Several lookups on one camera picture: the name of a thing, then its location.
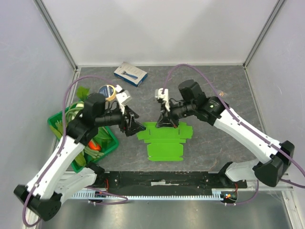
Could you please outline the green paper box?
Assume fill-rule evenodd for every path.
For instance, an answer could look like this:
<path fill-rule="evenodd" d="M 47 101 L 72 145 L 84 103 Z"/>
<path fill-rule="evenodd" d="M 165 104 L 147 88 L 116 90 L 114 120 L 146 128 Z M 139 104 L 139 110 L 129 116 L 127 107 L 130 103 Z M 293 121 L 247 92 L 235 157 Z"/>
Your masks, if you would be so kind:
<path fill-rule="evenodd" d="M 155 122 L 144 123 L 146 129 L 137 134 L 139 140 L 147 144 L 150 161 L 182 161 L 183 145 L 193 136 L 193 127 L 180 122 L 177 128 L 156 127 Z"/>

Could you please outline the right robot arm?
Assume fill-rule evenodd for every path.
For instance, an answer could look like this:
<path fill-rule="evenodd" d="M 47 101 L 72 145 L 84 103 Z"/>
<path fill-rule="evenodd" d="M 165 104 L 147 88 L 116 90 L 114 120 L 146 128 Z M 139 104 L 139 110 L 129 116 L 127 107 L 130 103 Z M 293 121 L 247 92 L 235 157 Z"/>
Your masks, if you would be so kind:
<path fill-rule="evenodd" d="M 280 142 L 267 135 L 240 117 L 227 103 L 222 103 L 217 96 L 207 97 L 199 84 L 193 79 L 179 84 L 182 100 L 169 97 L 168 89 L 157 89 L 155 98 L 161 104 L 161 114 L 156 127 L 179 126 L 179 120 L 196 116 L 237 140 L 245 146 L 255 159 L 227 163 L 224 172 L 218 176 L 222 187 L 228 188 L 235 182 L 258 179 L 269 187 L 276 187 L 291 162 L 284 155 L 292 157 L 295 146 L 290 141 Z"/>

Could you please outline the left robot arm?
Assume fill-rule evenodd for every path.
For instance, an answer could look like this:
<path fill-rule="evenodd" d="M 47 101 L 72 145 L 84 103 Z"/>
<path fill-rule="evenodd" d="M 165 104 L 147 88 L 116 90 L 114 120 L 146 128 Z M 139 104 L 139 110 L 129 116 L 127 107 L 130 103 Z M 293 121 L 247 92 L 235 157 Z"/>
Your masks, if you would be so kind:
<path fill-rule="evenodd" d="M 14 194 L 24 204 L 24 209 L 34 212 L 40 219 L 48 221 L 60 210 L 61 205 L 79 190 L 105 184 L 105 170 L 89 162 L 64 182 L 60 178 L 75 157 L 98 134 L 99 127 L 117 125 L 126 136 L 132 136 L 145 127 L 137 122 L 139 117 L 127 102 L 128 91 L 116 95 L 115 109 L 105 107 L 105 97 L 93 93 L 84 101 L 84 108 L 75 118 L 63 126 L 63 136 L 48 161 L 37 175 L 26 185 L 17 185 Z"/>

